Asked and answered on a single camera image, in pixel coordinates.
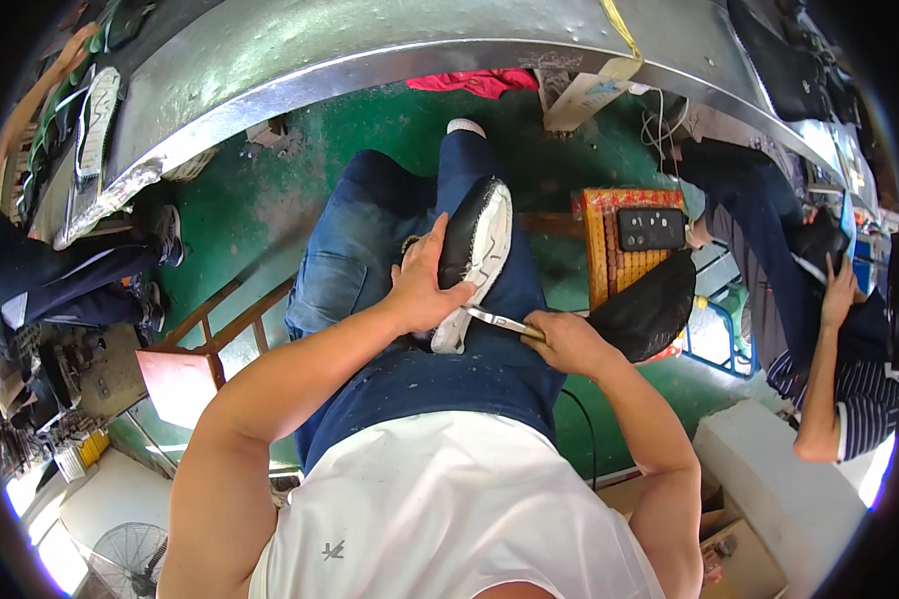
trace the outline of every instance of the knife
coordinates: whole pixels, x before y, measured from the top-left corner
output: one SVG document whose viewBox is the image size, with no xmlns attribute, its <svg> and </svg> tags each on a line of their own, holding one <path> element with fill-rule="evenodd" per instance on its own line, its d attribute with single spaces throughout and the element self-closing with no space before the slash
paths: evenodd
<svg viewBox="0 0 899 599">
<path fill-rule="evenodd" d="M 531 339 L 536 339 L 537 341 L 542 341 L 543 343 L 546 342 L 546 335 L 542 332 L 542 330 L 539 330 L 536 327 L 524 325 L 521 322 L 516 322 L 512 318 L 506 318 L 505 316 L 490 314 L 489 312 L 482 309 L 479 305 L 467 305 L 464 306 L 463 309 L 469 312 L 469 314 L 474 318 L 479 318 L 483 322 L 488 322 L 491 325 L 500 327 L 502 329 L 515 330 L 515 332 L 524 334 Z"/>
</svg>

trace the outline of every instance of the painted floor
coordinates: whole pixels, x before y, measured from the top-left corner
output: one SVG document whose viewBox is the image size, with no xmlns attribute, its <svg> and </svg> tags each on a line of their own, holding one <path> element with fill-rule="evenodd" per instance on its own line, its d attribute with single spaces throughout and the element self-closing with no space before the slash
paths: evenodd
<svg viewBox="0 0 899 599">
<path fill-rule="evenodd" d="M 231 138 L 194 181 L 174 190 L 187 257 L 178 268 L 153 274 L 168 298 L 166 329 L 235 276 L 245 283 L 211 314 L 214 330 L 292 275 L 336 179 L 356 151 L 380 150 L 415 174 L 435 175 L 446 123 L 457 116 L 471 116 L 485 128 L 511 175 L 517 211 L 569 212 L 570 193 L 584 187 L 672 189 L 674 184 L 657 173 L 655 150 L 639 141 L 642 102 L 623 96 L 564 137 L 543 131 L 535 92 L 507 92 L 491 101 L 464 91 L 422 92 L 392 83 L 288 114 L 289 134 L 282 148 L 263 149 L 247 143 L 244 135 Z M 544 235 L 532 235 L 530 243 L 547 304 L 587 307 L 585 244 Z M 724 282 L 709 284 L 715 289 Z M 264 318 L 271 347 L 287 341 L 285 309 L 286 301 Z M 194 337 L 182 345 L 196 343 Z M 227 376 L 256 354 L 248 330 L 221 355 Z M 707 414 L 746 397 L 769 397 L 759 377 L 743 382 L 682 356 L 640 371 L 673 405 L 690 435 Z M 595 386 L 583 377 L 570 377 L 566 388 L 583 402 L 595 427 L 596 473 L 633 466 L 611 409 Z M 161 421 L 148 400 L 133 412 L 152 439 L 178 459 L 191 431 Z M 588 478 L 593 447 L 582 410 L 563 394 L 555 417 L 561 453 Z M 111 426 L 111 434 L 154 458 L 145 449 L 151 444 L 125 416 Z M 295 464 L 291 439 L 275 444 L 271 459 Z"/>
</svg>

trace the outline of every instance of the tool handle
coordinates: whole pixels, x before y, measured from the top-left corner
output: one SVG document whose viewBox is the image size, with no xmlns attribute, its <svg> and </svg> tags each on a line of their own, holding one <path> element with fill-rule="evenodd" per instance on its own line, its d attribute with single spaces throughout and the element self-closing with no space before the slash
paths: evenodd
<svg viewBox="0 0 899 599">
<path fill-rule="evenodd" d="M 534 326 L 526 325 L 526 330 L 524 330 L 522 334 L 526 335 L 530 339 L 536 339 L 537 341 L 542 341 L 543 343 L 546 342 L 546 333 Z"/>
</svg>

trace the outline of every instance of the black smartphone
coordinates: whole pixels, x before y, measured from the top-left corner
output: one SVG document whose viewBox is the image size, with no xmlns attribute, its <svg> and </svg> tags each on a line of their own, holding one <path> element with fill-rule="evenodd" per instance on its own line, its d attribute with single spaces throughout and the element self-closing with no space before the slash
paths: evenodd
<svg viewBox="0 0 899 599">
<path fill-rule="evenodd" d="M 686 245 L 683 211 L 678 208 L 623 208 L 616 212 L 616 223 L 624 252 Z"/>
</svg>

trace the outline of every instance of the pink cloth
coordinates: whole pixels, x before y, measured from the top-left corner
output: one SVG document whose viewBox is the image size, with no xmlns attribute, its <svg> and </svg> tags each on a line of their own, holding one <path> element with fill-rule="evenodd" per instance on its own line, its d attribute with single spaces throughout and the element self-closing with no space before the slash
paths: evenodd
<svg viewBox="0 0 899 599">
<path fill-rule="evenodd" d="M 498 100 L 507 89 L 539 89 L 536 78 L 525 69 L 485 69 L 408 78 L 407 86 L 426 91 L 465 89 L 491 100 Z"/>
</svg>

